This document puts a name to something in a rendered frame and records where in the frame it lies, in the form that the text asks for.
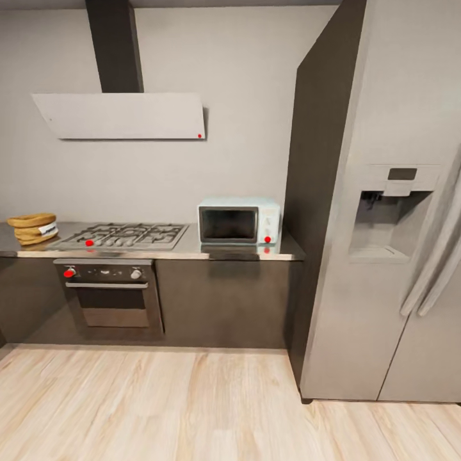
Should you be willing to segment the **popcorn bag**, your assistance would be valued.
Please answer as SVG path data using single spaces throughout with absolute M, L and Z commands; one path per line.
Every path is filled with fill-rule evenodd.
M 27 216 L 17 216 L 6 221 L 14 228 L 15 238 L 21 245 L 38 244 L 57 236 L 56 215 L 37 213 Z

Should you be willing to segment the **microwave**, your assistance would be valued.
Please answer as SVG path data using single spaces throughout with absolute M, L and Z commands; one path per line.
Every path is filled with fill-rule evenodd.
M 277 243 L 280 205 L 272 197 L 205 196 L 197 208 L 200 243 Z

